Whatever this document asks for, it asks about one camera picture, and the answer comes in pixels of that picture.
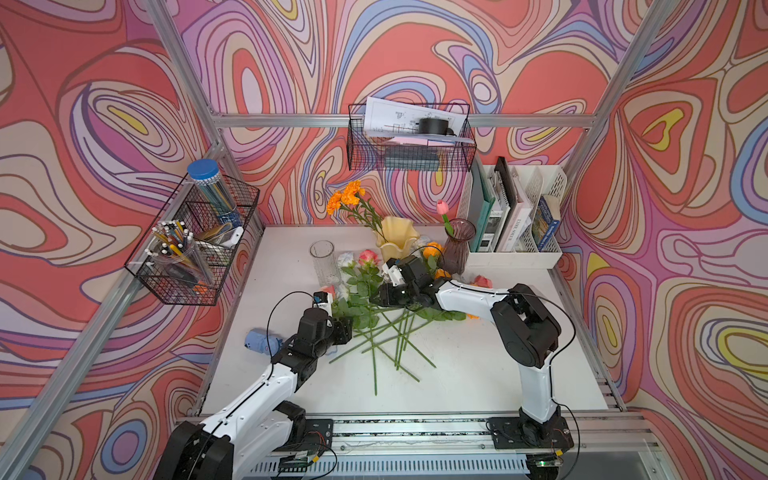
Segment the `pink tulip flower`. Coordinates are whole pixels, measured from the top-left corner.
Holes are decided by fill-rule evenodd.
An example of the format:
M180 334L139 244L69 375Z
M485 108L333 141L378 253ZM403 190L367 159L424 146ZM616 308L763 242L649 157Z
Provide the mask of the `pink tulip flower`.
M440 215L443 221L443 225L446 233L449 236L453 236L454 228L453 228L453 225L451 224L451 219L449 218L450 207L445 201L440 200L437 202L436 209L437 209L437 213Z

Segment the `orange marigold flower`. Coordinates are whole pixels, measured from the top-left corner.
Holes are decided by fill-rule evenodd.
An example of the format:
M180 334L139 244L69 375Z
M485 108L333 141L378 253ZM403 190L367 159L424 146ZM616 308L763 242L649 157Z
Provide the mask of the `orange marigold flower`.
M383 217L366 199L366 195L366 190L360 181L350 182L341 192L340 208L384 239Z
M336 191L328 200L327 206L326 206L326 213L328 215L333 215L335 212L337 212L342 205L342 192Z

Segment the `large pink rose flower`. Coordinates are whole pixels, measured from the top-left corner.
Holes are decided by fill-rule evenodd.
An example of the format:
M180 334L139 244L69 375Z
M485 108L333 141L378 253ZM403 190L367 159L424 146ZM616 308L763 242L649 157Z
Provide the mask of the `large pink rose flower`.
M492 281L482 275L476 276L472 284L474 286L487 288L487 289L491 289L493 287Z

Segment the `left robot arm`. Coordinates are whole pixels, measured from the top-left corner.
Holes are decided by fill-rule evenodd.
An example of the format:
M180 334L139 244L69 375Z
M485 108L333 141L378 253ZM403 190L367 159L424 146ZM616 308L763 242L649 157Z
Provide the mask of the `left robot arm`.
M296 334L270 354L265 372L217 413L184 421L169 437L155 479L243 479L275 450L303 453L308 468L332 450L331 420L316 424L290 398L317 369L328 350L352 338L352 322L332 315L333 293L312 294Z

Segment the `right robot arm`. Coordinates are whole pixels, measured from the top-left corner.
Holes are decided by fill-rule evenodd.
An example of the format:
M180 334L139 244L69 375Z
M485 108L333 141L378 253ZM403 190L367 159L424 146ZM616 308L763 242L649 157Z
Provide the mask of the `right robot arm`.
M529 286L491 289L437 278L415 255L388 260L385 271L386 279L370 296L373 304L458 312L494 323L504 349L518 364L522 388L516 418L488 421L496 447L522 444L565 452L574 446L561 405L553 399L551 363L562 329Z

